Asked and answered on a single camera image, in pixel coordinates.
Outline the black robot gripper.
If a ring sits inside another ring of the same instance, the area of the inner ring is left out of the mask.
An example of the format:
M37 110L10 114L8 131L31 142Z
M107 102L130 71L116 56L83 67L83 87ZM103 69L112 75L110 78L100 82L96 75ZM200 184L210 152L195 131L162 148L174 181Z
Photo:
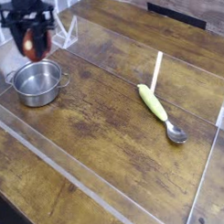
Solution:
M27 28L33 26L33 60L42 60L50 51L48 29L55 28L54 6L43 0L10 0L0 2L2 27L10 28L17 49L22 55L23 38Z

